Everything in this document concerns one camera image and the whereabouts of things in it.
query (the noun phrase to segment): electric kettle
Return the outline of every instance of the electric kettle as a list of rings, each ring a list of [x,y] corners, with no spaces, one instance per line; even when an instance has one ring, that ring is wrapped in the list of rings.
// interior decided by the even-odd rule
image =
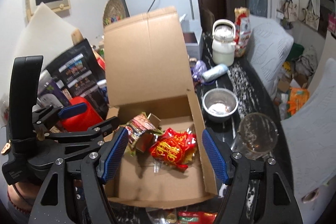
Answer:
[[[217,20],[212,27],[212,60],[215,64],[231,66],[235,58],[236,27],[232,21]]]

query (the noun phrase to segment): red snack package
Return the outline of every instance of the red snack package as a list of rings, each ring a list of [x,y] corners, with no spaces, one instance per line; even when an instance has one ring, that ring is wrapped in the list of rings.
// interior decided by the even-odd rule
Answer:
[[[196,135],[187,131],[178,133],[168,128],[158,141],[149,149],[151,155],[163,160],[165,163],[175,165],[179,170],[185,171],[188,165],[185,164],[185,155],[196,149]]]
[[[205,212],[179,212],[179,224],[213,224],[217,214]]]

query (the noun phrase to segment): cardboard pile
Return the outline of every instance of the cardboard pile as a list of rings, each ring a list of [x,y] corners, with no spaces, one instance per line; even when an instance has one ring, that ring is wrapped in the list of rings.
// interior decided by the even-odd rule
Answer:
[[[125,124],[140,112],[152,113],[161,119],[163,130],[192,128],[199,147],[184,173],[165,165],[154,173],[154,159],[148,154],[124,155],[119,173],[105,187],[108,199],[130,206],[175,208],[215,196],[215,177],[202,144],[202,112],[175,8],[116,22],[105,27],[104,35],[113,106],[108,118],[118,116]]]

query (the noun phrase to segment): white pillow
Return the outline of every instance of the white pillow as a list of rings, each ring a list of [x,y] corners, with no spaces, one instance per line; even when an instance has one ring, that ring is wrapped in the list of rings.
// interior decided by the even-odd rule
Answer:
[[[278,74],[294,39],[273,19],[250,15],[251,37],[247,59],[257,72],[268,94],[274,99]]]

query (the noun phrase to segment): hanging tote bag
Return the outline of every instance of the hanging tote bag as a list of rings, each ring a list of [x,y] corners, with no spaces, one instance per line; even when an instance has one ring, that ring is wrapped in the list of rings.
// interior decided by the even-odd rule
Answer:
[[[292,0],[286,0],[284,12],[288,22],[298,20],[299,7],[297,4],[294,4]]]
[[[320,17],[315,15],[313,2],[311,0],[309,0],[307,8],[303,9],[303,12],[305,13],[303,22],[312,27],[314,30],[318,30]]]

